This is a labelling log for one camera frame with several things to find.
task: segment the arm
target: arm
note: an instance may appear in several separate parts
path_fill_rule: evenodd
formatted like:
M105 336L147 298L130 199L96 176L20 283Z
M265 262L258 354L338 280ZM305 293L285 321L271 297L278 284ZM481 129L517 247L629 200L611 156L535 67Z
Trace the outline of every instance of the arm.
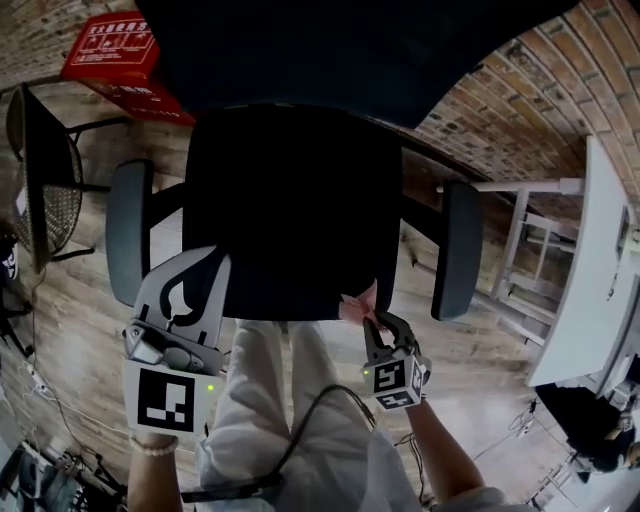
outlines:
M407 409L411 429L418 442L427 477L440 503L485 486L482 475L436 416L422 402Z
M173 438L139 432L136 439L148 448L166 448ZM128 506L131 512L182 510L174 454L149 457L133 450L129 468Z

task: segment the black chair seat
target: black chair seat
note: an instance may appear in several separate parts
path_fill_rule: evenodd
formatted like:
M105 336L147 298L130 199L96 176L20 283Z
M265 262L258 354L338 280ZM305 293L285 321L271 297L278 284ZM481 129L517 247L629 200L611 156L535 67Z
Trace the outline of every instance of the black chair seat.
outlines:
M225 316L335 319L341 294L374 279L386 310L401 197L400 145L385 128L314 107L215 111L191 137L183 250L231 255ZM191 307L201 282L185 280Z

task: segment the white marker cube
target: white marker cube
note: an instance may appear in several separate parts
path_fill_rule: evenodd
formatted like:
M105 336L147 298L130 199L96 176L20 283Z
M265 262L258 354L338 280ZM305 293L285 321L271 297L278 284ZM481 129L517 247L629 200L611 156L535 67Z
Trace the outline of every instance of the white marker cube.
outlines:
M385 409L402 409L420 403L422 372L414 356L366 365L363 373L369 393Z

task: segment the brick wall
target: brick wall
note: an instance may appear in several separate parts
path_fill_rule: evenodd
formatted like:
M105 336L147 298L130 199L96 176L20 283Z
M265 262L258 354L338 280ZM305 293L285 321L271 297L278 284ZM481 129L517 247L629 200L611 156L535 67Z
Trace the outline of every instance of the brick wall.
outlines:
M8 0L0 7L0 90L59 72L87 17L133 0ZM584 174L597 134L640 200L640 17L628 0L584 0L489 55L463 77L417 138L491 179ZM538 201L575 217L572 199Z

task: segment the sleeve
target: sleeve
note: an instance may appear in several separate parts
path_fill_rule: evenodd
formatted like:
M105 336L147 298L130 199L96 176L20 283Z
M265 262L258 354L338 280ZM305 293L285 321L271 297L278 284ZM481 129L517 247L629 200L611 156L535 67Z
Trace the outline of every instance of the sleeve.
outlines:
M462 493L438 505L436 512L535 512L528 505L509 505L504 493L495 487L483 487Z

